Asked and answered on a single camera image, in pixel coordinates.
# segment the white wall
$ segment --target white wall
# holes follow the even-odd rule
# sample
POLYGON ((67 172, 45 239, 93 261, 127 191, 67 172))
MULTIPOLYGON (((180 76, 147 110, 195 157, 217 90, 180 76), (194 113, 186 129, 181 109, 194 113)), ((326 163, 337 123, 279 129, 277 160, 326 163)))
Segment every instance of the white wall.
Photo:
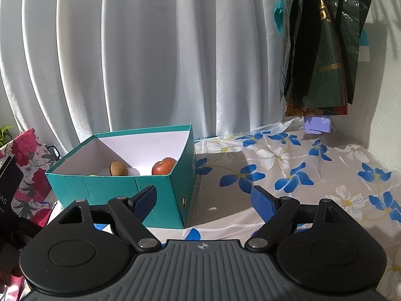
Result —
POLYGON ((401 169, 401 0, 372 0, 364 28, 370 62, 358 63, 354 102, 333 124, 401 169))

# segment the cardboard box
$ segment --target cardboard box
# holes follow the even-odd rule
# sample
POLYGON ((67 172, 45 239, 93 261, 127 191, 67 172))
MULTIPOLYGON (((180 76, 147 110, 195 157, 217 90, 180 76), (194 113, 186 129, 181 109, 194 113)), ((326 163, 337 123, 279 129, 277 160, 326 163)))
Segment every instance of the cardboard box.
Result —
POLYGON ((185 227, 194 188, 196 156, 191 125, 99 133, 70 151, 46 172, 61 204, 76 199, 90 205, 106 204, 118 196, 132 197, 147 185, 157 188, 157 203, 144 225, 185 227), (151 175, 165 157, 176 165, 169 175, 151 175), (112 177, 112 161, 123 162, 129 176, 112 177))

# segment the blue flower print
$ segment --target blue flower print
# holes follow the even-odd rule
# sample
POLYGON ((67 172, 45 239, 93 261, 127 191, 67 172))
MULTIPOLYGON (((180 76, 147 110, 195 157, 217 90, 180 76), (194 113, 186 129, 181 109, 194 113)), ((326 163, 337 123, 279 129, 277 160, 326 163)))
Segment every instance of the blue flower print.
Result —
POLYGON ((95 228, 102 231, 108 224, 94 224, 95 228))
POLYGON ((301 143, 299 142, 298 139, 296 139, 296 135, 288 135, 288 133, 282 132, 278 133, 276 135, 268 135, 268 137, 272 140, 281 140, 281 143, 284 145, 287 143, 287 141, 290 141, 293 145, 298 145, 300 146, 301 143))
POLYGON ((220 179, 220 187, 227 187, 238 181, 239 188, 246 193, 251 193, 252 182, 264 179, 264 173, 254 172, 256 170, 255 164, 250 164, 240 169, 237 174, 224 175, 220 179))
POLYGON ((196 174, 198 175, 206 175, 210 171, 212 171, 211 167, 203 167, 207 162, 207 157, 204 159, 200 159, 199 161, 196 162, 196 174))
POLYGON ((383 194, 383 201, 379 197, 369 196, 370 203, 378 210, 385 211, 393 221, 401 223, 401 207, 393 198, 389 191, 383 194))
POLYGON ((325 152, 327 151, 327 147, 325 145, 323 145, 322 143, 320 143, 320 140, 315 141, 312 144, 312 148, 309 150, 309 155, 312 156, 319 156, 319 154, 321 155, 322 159, 324 159, 325 161, 331 161, 332 159, 330 157, 328 157, 325 152))
POLYGON ((201 239, 201 234, 199 233, 199 231, 197 229, 192 228, 184 240, 199 241, 200 239, 201 239))
POLYGON ((391 177, 391 172, 384 173, 384 171, 378 167, 372 169, 368 164, 362 163, 362 168, 364 170, 358 172, 358 175, 368 182, 373 182, 376 179, 387 181, 391 177))
POLYGON ((307 228, 305 224, 297 224, 297 229, 295 230, 295 233, 299 233, 308 229, 309 228, 307 228))
POLYGON ((292 169, 289 173, 289 176, 283 179, 278 179, 274 184, 274 188, 276 190, 281 190, 284 188, 284 192, 291 193, 298 186, 299 182, 302 185, 313 185, 313 181, 309 179, 308 175, 305 172, 300 171, 306 166, 305 162, 303 162, 300 166, 292 169))
POLYGON ((254 135, 244 135, 242 137, 238 137, 235 140, 243 140, 243 139, 245 139, 242 142, 242 146, 244 146, 244 148, 246 148, 246 147, 248 147, 250 145, 256 144, 257 140, 262 139, 263 135, 269 134, 269 133, 270 133, 270 131, 261 131, 261 132, 255 133, 254 135))

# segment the metal screw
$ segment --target metal screw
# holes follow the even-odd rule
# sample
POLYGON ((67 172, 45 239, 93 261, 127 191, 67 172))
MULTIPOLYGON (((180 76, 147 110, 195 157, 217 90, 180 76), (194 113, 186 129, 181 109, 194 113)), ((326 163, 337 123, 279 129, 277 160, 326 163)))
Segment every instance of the metal screw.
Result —
POLYGON ((144 249, 150 249, 157 246, 157 240, 154 238, 144 238, 139 240, 138 245, 144 249))
POLYGON ((262 238, 253 238, 248 241, 248 244, 251 248, 264 248, 267 247, 268 242, 262 238))

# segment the white flower print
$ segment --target white flower print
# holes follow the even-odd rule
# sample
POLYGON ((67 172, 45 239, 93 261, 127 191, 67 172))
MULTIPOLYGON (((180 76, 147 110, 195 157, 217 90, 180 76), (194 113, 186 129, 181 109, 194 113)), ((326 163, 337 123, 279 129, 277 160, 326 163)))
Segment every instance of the white flower print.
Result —
POLYGON ((241 137, 241 135, 233 134, 233 135, 222 135, 220 137, 214 137, 212 140, 222 141, 222 140, 234 140, 235 138, 241 137))
POLYGON ((358 193, 352 197, 345 185, 337 187, 336 193, 337 196, 327 195, 326 198, 334 200, 356 221, 360 222, 362 220, 362 211, 359 209, 365 206, 366 203, 366 200, 363 200, 362 194, 358 193))
POLYGON ((347 158, 352 161, 360 161, 362 163, 368 163, 369 158, 364 154, 363 147, 359 145, 347 145, 344 149, 336 148, 337 151, 347 153, 347 158))
POLYGON ((277 148, 274 151, 260 149, 256 152, 260 157, 263 157, 262 166, 268 170, 270 170, 274 163, 277 162, 278 166, 281 169, 289 169, 288 160, 293 159, 294 157, 289 153, 283 153, 283 149, 281 147, 277 148))
POLYGON ((21 167, 21 171, 23 172, 25 179, 26 178, 32 179, 37 169, 38 167, 32 164, 32 161, 29 161, 27 165, 21 167))
POLYGON ((11 148, 14 145, 14 141, 10 141, 7 145, 6 148, 4 150, 4 155, 12 155, 13 153, 11 152, 11 148))
POLYGON ((401 299, 401 249, 398 250, 395 261, 387 256, 387 267, 377 287, 378 292, 388 300, 396 297, 401 299))
POLYGON ((231 143, 227 143, 224 141, 219 142, 207 142, 207 149, 215 153, 237 153, 242 147, 232 145, 231 143))
POLYGON ((34 155, 33 161, 42 161, 42 156, 48 154, 49 152, 45 148, 37 148, 34 155))

